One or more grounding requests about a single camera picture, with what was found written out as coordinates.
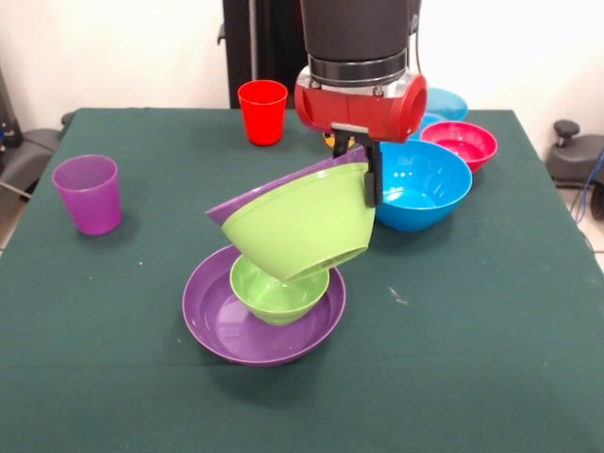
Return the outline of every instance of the red cup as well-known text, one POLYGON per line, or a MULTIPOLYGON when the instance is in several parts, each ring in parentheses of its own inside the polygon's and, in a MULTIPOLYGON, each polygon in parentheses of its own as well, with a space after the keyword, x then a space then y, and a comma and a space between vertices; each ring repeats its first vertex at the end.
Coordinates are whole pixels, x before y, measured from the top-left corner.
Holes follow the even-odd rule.
POLYGON ((274 80, 252 80, 239 87, 238 94, 249 141, 268 146, 281 140, 287 88, 274 80))

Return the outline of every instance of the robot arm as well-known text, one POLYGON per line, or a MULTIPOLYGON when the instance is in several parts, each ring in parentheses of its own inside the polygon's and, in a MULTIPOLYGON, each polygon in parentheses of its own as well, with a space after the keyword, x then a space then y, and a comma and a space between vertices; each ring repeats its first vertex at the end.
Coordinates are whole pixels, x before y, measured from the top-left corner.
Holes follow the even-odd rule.
POLYGON ((295 108, 308 127, 365 146, 367 203, 381 201, 379 142, 403 143, 420 126, 427 85, 409 70, 409 36, 420 0, 301 0, 309 65, 295 86, 295 108))

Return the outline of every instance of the plastic bowl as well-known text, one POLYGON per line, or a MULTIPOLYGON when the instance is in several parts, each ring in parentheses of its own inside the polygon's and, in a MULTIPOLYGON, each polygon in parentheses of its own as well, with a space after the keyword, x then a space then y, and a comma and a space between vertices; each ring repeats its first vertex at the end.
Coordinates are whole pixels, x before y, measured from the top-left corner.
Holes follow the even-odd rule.
POLYGON ((422 124, 419 126, 419 130, 415 132, 413 135, 409 136, 409 140, 419 140, 421 133, 428 126, 431 126, 435 123, 440 123, 441 121, 445 121, 440 115, 433 115, 431 113, 426 113, 424 118, 422 118, 422 124))
POLYGON ((365 155, 365 148, 362 146, 357 146, 336 159, 329 158, 321 160, 320 162, 314 163, 313 165, 303 168, 302 170, 298 170, 297 172, 280 177, 279 179, 275 179, 274 181, 264 184, 263 186, 231 198, 230 200, 215 206, 211 210, 208 210, 206 214, 211 220, 221 226, 235 211, 241 209, 250 201, 255 200, 259 196, 264 195, 265 193, 268 193, 273 189, 282 186, 283 184, 287 184, 288 182, 291 182, 302 176, 311 175, 313 173, 320 172, 321 170, 326 170, 327 168, 336 167, 345 163, 366 161, 367 157, 365 155))
POLYGON ((384 199, 377 218, 398 231, 420 231, 440 222, 472 187, 463 159, 434 143, 385 143, 382 165, 384 199))
POLYGON ((261 321, 287 326, 312 309, 329 286, 329 270, 282 283, 241 255, 230 270, 233 293, 261 321))
POLYGON ((347 163, 265 193, 222 225, 268 275, 294 281, 337 266, 369 246, 376 210, 364 196, 366 163, 347 163))
POLYGON ((428 126, 422 140, 444 146, 459 155, 476 173, 497 153, 497 139, 488 130, 462 121, 445 121, 428 126))
POLYGON ((453 92, 442 88, 428 88, 426 113, 449 121, 462 121, 468 114, 468 105, 453 92))

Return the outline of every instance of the purple bowl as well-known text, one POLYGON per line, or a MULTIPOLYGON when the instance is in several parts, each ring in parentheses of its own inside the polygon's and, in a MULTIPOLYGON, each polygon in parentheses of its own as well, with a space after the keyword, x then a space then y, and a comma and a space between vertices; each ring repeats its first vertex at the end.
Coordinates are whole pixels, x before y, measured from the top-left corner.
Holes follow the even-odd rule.
POLYGON ((336 159, 325 159, 320 162, 314 163, 313 165, 303 168, 302 170, 298 170, 297 172, 290 173, 289 175, 280 177, 279 179, 275 179, 274 181, 268 182, 263 186, 257 187, 256 189, 252 189, 249 192, 242 193, 239 196, 231 198, 230 200, 221 203, 220 205, 214 206, 211 210, 208 210, 206 214, 209 216, 211 220, 216 222, 219 226, 227 220, 235 211, 241 209, 250 201, 255 200, 261 195, 265 193, 269 193, 273 189, 280 187, 288 182, 291 182, 295 179, 298 179, 302 176, 308 176, 313 173, 320 172, 321 170, 326 170, 327 168, 336 167, 338 165, 342 165, 345 163, 356 163, 356 162, 366 162, 367 156, 365 155, 365 148, 362 146, 355 146, 350 151, 348 151, 343 156, 339 156, 336 159))

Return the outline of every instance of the plastic cup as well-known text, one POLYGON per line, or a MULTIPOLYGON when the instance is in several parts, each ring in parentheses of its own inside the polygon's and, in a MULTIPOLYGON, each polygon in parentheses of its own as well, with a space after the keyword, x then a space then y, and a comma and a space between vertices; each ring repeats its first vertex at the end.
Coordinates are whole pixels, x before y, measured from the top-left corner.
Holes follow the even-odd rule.
POLYGON ((99 155, 68 159, 53 172, 53 183, 82 233, 97 236, 120 225, 120 187, 113 159, 99 155))
POLYGON ((283 136, 287 88, 274 80, 252 80, 238 93, 249 141, 259 146, 278 143, 283 136))

